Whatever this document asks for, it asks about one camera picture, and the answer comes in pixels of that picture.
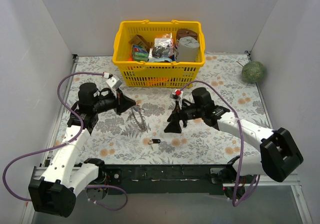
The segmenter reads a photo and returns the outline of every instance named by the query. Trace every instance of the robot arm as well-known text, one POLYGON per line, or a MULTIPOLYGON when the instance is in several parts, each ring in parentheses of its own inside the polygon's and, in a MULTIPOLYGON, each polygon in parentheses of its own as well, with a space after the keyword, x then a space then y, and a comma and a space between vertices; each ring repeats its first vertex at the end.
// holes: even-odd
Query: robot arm
MULTIPOLYGON (((99 159, 88 159, 81 168, 71 175, 78 154, 98 121, 98 114, 114 109, 118 115, 134 106, 136 102, 125 96, 119 89, 121 81, 118 77, 104 73, 108 88, 98 90, 95 83, 84 83, 78 92, 74 110, 83 120, 81 134, 75 141, 60 148, 49 167, 39 180, 32 179, 29 193, 36 211, 68 217, 74 206, 76 197, 92 181, 103 178, 101 167, 104 162, 99 159)), ((81 128, 80 121, 71 113, 67 123, 64 140, 75 136, 81 128)))
MULTIPOLYGON (((238 119, 229 109, 215 105, 205 88, 192 91, 194 103, 182 99, 182 95, 183 92, 179 90, 171 94, 176 106, 168 119, 165 132, 181 133, 180 120, 186 127, 188 120, 202 118, 206 125, 240 138, 238 119)), ((273 180, 282 182, 303 162, 296 143, 286 129, 272 130, 246 120, 240 122, 244 141, 261 153, 261 156, 243 158, 240 175, 266 174, 273 180)), ((235 157, 228 164, 236 173, 239 157, 235 157)))

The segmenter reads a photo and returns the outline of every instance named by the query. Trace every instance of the floral pattern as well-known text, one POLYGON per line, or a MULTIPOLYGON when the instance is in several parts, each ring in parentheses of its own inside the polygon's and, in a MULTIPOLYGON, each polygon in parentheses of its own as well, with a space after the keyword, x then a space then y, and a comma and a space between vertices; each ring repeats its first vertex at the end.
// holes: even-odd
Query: floral pattern
MULTIPOLYGON (((247 62, 247 55, 208 53, 206 63, 200 68, 196 79, 216 88, 238 111, 240 118, 265 127, 268 121, 257 87, 241 79, 242 66, 247 62)), ((118 68, 112 63, 112 57, 80 57, 76 72, 80 71, 106 71, 122 79, 118 68)), ((79 86, 85 82, 95 82, 99 89, 106 87, 105 80, 99 76, 75 76, 68 94, 69 105, 77 100, 79 86)), ((184 92, 184 97, 190 101, 193 88, 184 92)), ((238 138, 208 127, 201 119, 189 121, 182 134, 164 133, 166 120, 175 106, 169 98, 173 89, 128 87, 125 84, 121 89, 143 108, 146 128, 141 130, 138 127, 130 116, 131 110, 121 116, 117 116, 114 111, 100 114, 92 136, 79 153, 77 162, 95 157, 107 164, 225 164, 239 154, 238 138), (151 147, 149 140, 153 138, 160 139, 161 143, 151 147)), ((216 104, 224 106, 214 93, 211 92, 211 96, 216 104)), ((69 113, 65 111, 56 145, 64 137, 68 119, 69 113)), ((258 154, 248 144, 244 148, 245 155, 258 154)))

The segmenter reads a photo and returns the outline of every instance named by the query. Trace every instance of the yellow basket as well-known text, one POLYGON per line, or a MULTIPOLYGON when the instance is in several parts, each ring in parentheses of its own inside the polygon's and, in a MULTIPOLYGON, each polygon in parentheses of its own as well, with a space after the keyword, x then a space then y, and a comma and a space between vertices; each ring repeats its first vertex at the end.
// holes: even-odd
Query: yellow basket
POLYGON ((193 21, 150 22, 123 21, 114 40, 113 62, 121 71, 128 86, 139 87, 182 87, 194 80, 205 64, 205 37, 201 24, 193 21), (155 37, 172 33, 176 40, 178 29, 190 29, 198 34, 200 43, 195 62, 149 63, 128 61, 131 57, 132 45, 129 41, 135 35, 141 35, 153 46, 155 37))

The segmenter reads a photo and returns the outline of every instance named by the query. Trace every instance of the white wall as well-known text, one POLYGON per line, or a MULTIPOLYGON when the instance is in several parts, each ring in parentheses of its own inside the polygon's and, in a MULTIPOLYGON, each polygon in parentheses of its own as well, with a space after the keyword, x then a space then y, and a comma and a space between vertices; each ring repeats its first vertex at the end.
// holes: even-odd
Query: white wall
MULTIPOLYGON (((59 101, 56 87, 71 68, 72 56, 42 0, 0 0, 0 172, 12 159, 43 149, 59 101)), ((14 164, 12 189, 27 197, 33 166, 42 156, 14 164)), ((25 202, 0 183, 1 223, 19 223, 25 202)))
POLYGON ((298 169, 314 223, 320 223, 320 0, 278 0, 252 57, 267 67, 261 84, 275 128, 288 129, 304 157, 298 169))
POLYGON ((43 0, 73 54, 112 55, 124 20, 197 20, 206 50, 251 50, 277 0, 43 0))

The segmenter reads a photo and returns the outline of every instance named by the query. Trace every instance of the cable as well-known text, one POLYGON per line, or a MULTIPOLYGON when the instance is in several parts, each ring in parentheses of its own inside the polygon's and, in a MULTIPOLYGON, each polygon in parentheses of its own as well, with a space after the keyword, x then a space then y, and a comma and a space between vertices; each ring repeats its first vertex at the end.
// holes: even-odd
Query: cable
POLYGON ((243 200, 249 198, 252 193, 256 190, 256 187, 259 183, 259 180, 260 180, 260 176, 258 175, 258 178, 257 180, 254 178, 248 188, 248 190, 245 192, 245 194, 237 201, 237 189, 238 189, 238 186, 239 186, 239 179, 240 179, 240 171, 241 171, 241 167, 242 167, 242 159, 243 159, 243 156, 244 156, 244 144, 245 144, 245 141, 244 141, 244 134, 243 134, 243 130, 242 130, 242 126, 241 126, 241 123, 240 123, 240 120, 239 120, 239 116, 238 116, 238 113, 236 112, 236 110, 223 98, 223 96, 217 91, 215 90, 211 85, 209 85, 208 83, 204 82, 204 81, 200 81, 200 80, 193 80, 193 81, 190 81, 189 83, 187 83, 186 85, 184 85, 180 91, 182 91, 183 89, 185 89, 188 85, 192 84, 192 83, 202 83, 204 85, 207 85, 209 88, 211 88, 215 93, 216 95, 219 96, 219 98, 232 110, 232 112, 234 113, 234 116, 237 118, 237 123, 238 123, 238 126, 239 126, 239 133, 240 133, 240 142, 241 142, 241 147, 240 147, 240 158, 239 158, 239 166, 238 166, 238 170, 237 170, 237 175, 236 175, 236 178, 235 178, 235 188, 234 188, 234 191, 233 191, 233 199, 232 199, 232 205, 233 206, 238 206, 243 200))
POLYGON ((28 157, 28 156, 37 155, 37 154, 40 154, 40 153, 44 153, 44 152, 46 152, 46 151, 51 151, 51 150, 55 150, 55 149, 58 149, 58 148, 62 148, 62 147, 64 147, 64 146, 68 145, 68 143, 73 142, 73 141, 74 141, 75 139, 77 139, 77 137, 81 134, 81 132, 82 132, 82 130, 83 130, 83 128, 84 128, 84 126, 83 126, 83 124, 84 124, 84 123, 83 123, 83 120, 81 119, 81 117, 80 117, 77 113, 75 113, 75 111, 73 111, 73 110, 63 101, 62 97, 60 96, 60 88, 61 88, 61 85, 63 84, 63 82, 64 82, 66 79, 68 79, 68 78, 70 78, 71 76, 74 76, 74 75, 82 75, 82 74, 85 74, 85 75, 99 75, 99 76, 103 76, 103 75, 104 75, 104 74, 101 74, 101 73, 76 72, 76 73, 69 74, 69 75, 67 75, 66 77, 64 77, 64 78, 60 81, 60 83, 58 84, 58 88, 57 88, 57 95, 58 95, 59 100, 60 100, 61 103, 63 104, 63 106, 65 106, 73 115, 75 115, 75 116, 79 119, 80 124, 81 124, 79 132, 78 132, 73 138, 71 138, 69 141, 67 141, 67 142, 65 142, 65 143, 62 143, 62 144, 59 145, 59 146, 54 146, 54 147, 51 147, 51 148, 47 148, 47 149, 43 149, 43 150, 38 150, 38 151, 35 151, 35 152, 31 152, 31 153, 28 153, 28 154, 24 154, 24 155, 22 155, 22 156, 19 156, 19 157, 13 159, 12 161, 9 162, 8 165, 6 165, 6 167, 4 168, 3 174, 2 174, 2 181, 3 181, 3 183, 4 183, 4 185, 5 185, 5 188, 7 189, 7 191, 8 191, 11 195, 13 195, 15 198, 20 199, 20 200, 24 200, 24 201, 31 201, 31 199, 29 199, 29 198, 24 198, 24 197, 21 197, 21 196, 17 195, 17 194, 14 193, 14 192, 11 190, 11 188, 8 186, 7 179, 6 179, 6 174, 7 174, 7 171, 8 171, 8 169, 9 169, 9 167, 10 167, 13 163, 15 163, 16 161, 18 161, 18 160, 20 160, 20 159, 23 159, 23 158, 25 158, 25 157, 28 157))
POLYGON ((127 202, 128 202, 128 194, 126 193, 125 190, 123 190, 123 189, 120 188, 120 187, 113 186, 113 185, 88 185, 88 186, 86 187, 86 189, 96 189, 96 188, 112 188, 112 189, 116 189, 116 190, 121 191, 121 192, 126 196, 126 197, 125 197, 125 198, 126 198, 126 199, 125 199, 126 201, 124 202, 124 204, 123 204, 122 206, 120 206, 120 207, 117 207, 117 208, 113 208, 113 207, 107 206, 106 204, 103 204, 103 203, 100 202, 100 201, 93 200, 93 199, 89 198, 89 200, 92 201, 93 203, 98 204, 98 205, 100 205, 100 206, 102 206, 102 207, 104 207, 104 208, 106 208, 106 209, 108 209, 108 210, 121 210, 122 208, 125 207, 125 205, 126 205, 127 202))

